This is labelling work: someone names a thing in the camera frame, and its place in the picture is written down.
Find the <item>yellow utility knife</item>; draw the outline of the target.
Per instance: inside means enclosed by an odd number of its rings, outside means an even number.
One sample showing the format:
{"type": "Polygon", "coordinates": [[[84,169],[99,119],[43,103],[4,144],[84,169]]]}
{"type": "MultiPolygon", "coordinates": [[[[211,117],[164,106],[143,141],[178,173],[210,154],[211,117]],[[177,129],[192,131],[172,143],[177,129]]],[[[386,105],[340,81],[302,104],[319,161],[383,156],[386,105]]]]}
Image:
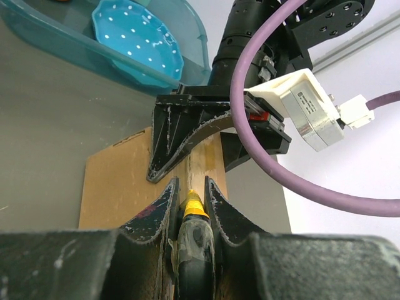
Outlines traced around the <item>yellow utility knife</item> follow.
{"type": "Polygon", "coordinates": [[[174,273],[178,299],[214,299],[215,246],[211,220],[199,194],[191,189],[183,202],[174,273]]]}

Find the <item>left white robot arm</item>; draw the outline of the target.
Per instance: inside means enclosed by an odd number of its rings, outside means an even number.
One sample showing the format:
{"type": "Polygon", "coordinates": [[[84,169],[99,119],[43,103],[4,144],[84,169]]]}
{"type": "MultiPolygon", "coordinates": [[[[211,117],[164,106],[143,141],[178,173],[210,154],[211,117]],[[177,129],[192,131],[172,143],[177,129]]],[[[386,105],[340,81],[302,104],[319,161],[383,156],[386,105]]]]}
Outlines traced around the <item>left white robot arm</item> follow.
{"type": "MultiPolygon", "coordinates": [[[[245,88],[279,78],[313,64],[309,49],[359,24],[372,1],[304,1],[260,46],[246,75],[245,88]]],[[[278,10],[279,1],[235,1],[222,35],[208,83],[180,85],[159,95],[152,114],[152,153],[147,180],[160,181],[200,142],[221,134],[224,168],[250,156],[236,134],[229,103],[237,61],[254,33],[278,10]]]]}

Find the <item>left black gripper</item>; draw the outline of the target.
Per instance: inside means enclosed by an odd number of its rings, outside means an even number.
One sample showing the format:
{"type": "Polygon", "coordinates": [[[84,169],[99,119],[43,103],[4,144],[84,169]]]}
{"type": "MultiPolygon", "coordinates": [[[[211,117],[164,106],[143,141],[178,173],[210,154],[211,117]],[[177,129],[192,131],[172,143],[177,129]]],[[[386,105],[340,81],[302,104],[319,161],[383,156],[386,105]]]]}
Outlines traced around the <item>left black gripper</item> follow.
{"type": "Polygon", "coordinates": [[[218,132],[226,172],[250,159],[265,172],[286,172],[272,157],[286,154],[291,143],[283,132],[283,115],[248,91],[244,105],[249,121],[269,122],[271,127],[239,124],[234,128],[229,86],[179,86],[172,94],[159,95],[152,114],[147,180],[159,182],[200,142],[218,132]]]}

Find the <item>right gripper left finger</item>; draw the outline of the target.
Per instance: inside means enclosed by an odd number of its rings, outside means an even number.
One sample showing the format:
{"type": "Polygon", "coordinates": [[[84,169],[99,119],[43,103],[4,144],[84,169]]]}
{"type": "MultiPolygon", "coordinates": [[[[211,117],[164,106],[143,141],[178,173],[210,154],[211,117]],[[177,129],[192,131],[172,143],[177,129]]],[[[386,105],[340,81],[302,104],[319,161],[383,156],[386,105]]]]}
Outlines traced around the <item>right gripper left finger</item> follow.
{"type": "Polygon", "coordinates": [[[118,228],[101,299],[173,299],[173,244],[178,236],[179,179],[118,228]]]}

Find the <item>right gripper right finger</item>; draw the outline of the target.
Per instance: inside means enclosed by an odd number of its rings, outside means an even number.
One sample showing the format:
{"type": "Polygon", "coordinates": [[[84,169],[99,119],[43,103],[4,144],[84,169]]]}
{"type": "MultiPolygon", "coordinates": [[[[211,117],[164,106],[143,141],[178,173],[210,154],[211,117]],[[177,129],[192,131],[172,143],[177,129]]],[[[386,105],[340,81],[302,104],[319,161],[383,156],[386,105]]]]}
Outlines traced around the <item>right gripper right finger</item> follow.
{"type": "Polygon", "coordinates": [[[204,182],[204,204],[214,234],[215,298],[260,299],[249,235],[265,231],[238,211],[209,176],[204,182]]]}

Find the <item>brown cardboard express box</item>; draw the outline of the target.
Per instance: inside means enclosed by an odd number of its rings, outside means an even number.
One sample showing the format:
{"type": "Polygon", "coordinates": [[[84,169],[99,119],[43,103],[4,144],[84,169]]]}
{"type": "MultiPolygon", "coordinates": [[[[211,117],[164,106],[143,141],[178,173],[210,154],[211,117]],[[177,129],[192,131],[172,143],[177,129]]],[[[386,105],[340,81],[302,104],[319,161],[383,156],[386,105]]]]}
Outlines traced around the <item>brown cardboard express box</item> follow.
{"type": "Polygon", "coordinates": [[[203,196],[206,176],[217,182],[224,196],[228,194],[219,133],[198,144],[156,184],[146,179],[151,138],[152,130],[147,127],[87,159],[80,229],[109,229],[124,224],[153,203],[173,177],[179,178],[180,201],[191,189],[203,196]]]}

